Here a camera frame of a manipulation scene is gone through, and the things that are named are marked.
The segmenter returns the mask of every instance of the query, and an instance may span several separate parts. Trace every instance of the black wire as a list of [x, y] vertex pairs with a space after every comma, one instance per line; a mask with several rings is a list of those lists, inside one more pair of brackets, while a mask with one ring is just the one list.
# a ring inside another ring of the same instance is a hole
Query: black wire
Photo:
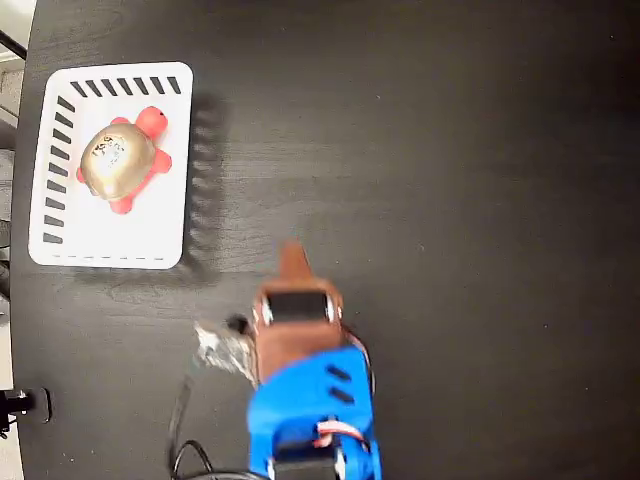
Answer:
[[[172, 480], [269, 480], [267, 477], [258, 475], [248, 470], [216, 470], [213, 468], [211, 460], [206, 451], [196, 440], [187, 440], [180, 448], [177, 448], [178, 438], [180, 437], [180, 429], [182, 421], [187, 410], [187, 405], [191, 397], [191, 388], [193, 378], [187, 374], [182, 382], [180, 393], [176, 399], [176, 404], [171, 412], [171, 420], [169, 421], [169, 442], [167, 447], [167, 468]], [[206, 472], [194, 475], [182, 476], [179, 474], [180, 463], [184, 457], [187, 448], [191, 447], [204, 466]]]

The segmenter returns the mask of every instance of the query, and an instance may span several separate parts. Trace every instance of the red turtle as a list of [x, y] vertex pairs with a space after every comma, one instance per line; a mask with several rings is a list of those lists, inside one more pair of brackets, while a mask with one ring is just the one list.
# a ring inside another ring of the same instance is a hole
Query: red turtle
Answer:
[[107, 200], [115, 213], [129, 213], [133, 199], [153, 176], [171, 169], [171, 157], [155, 145], [167, 124], [156, 107], [142, 110], [135, 124], [115, 118], [85, 148], [77, 179]]

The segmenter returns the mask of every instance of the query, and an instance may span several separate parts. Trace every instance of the dark wooden table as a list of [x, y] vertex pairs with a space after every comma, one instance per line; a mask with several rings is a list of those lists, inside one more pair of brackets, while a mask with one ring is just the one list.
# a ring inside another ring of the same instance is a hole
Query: dark wooden table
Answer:
[[[389, 479], [640, 472], [640, 11], [635, 2], [38, 3], [15, 167], [27, 480], [166, 478], [192, 324], [249, 313], [298, 236], [370, 344]], [[60, 68], [195, 75], [185, 254], [165, 272], [27, 253]], [[242, 466], [250, 391], [206, 374], [189, 434]]]

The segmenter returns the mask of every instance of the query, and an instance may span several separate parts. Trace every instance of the turtle shell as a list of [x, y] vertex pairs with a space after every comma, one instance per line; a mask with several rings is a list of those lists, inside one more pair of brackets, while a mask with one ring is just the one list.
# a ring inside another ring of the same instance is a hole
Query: turtle shell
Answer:
[[114, 201], [131, 194], [153, 166], [156, 148], [142, 130], [117, 123], [100, 130], [84, 149], [80, 169], [95, 195]]

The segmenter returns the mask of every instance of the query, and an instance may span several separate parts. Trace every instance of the plastic basket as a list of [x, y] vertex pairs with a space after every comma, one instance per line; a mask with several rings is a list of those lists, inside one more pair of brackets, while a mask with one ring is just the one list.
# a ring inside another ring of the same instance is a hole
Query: plastic basket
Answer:
[[[59, 70], [47, 81], [36, 151], [29, 254], [41, 265], [165, 269], [182, 253], [193, 73], [183, 63]], [[158, 107], [157, 145], [173, 160], [126, 215], [76, 179], [82, 152], [115, 117]]]

